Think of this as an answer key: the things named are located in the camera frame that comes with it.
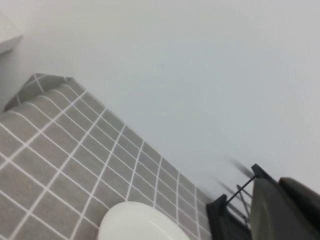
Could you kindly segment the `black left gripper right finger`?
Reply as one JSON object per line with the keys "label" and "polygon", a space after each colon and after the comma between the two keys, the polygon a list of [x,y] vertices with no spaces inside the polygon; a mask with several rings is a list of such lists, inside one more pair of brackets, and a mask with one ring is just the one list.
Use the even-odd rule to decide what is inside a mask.
{"label": "black left gripper right finger", "polygon": [[280,240],[318,240],[320,238],[320,195],[290,177],[279,180]]}

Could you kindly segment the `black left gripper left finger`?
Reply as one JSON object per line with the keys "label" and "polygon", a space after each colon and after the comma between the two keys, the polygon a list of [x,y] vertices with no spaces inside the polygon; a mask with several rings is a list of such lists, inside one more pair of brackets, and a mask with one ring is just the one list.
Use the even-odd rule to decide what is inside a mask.
{"label": "black left gripper left finger", "polygon": [[250,224],[254,240],[280,240],[279,182],[258,178],[253,185]]}

